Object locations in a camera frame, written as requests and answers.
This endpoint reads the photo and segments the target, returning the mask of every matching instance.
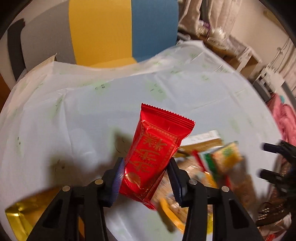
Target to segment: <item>white teapot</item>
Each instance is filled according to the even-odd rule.
[[[210,32],[210,37],[217,39],[218,41],[223,41],[225,39],[226,33],[223,32],[221,27],[212,28]]]

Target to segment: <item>blue fabric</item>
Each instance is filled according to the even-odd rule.
[[[176,44],[177,0],[131,0],[132,51],[137,62]]]

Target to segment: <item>red wrapper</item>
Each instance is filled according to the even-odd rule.
[[[194,124],[183,116],[142,104],[140,120],[125,158],[120,193],[154,209],[150,200],[165,168]]]

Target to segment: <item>black object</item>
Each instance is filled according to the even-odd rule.
[[[7,30],[8,53],[15,81],[17,81],[23,70],[26,68],[20,42],[20,33],[24,27],[25,21],[22,18],[13,23]]]
[[[281,141],[278,145],[263,144],[263,150],[281,154],[290,164],[290,170],[284,175],[262,169],[260,178],[275,185],[279,197],[284,199],[284,207],[291,213],[291,226],[281,241],[292,241],[296,238],[296,147]]]
[[[113,204],[115,182],[122,181],[122,177],[118,179],[122,162],[123,159],[118,158],[114,168],[107,170],[102,179],[86,187],[64,186],[39,218],[27,241],[78,241],[80,205],[83,205],[85,239],[108,241],[103,207]]]
[[[213,205],[213,241],[262,241],[253,220],[228,187],[205,187],[178,168],[171,158],[167,167],[175,200],[189,207],[183,241],[204,241],[207,236],[207,205]]]

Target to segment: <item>beige wall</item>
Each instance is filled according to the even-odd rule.
[[[264,9],[266,9],[265,6],[259,0],[242,0],[231,35],[251,46],[261,57],[262,64],[266,65],[275,57],[277,47],[282,47],[285,44],[288,35],[263,15]],[[277,61],[276,68],[280,65],[283,56]]]

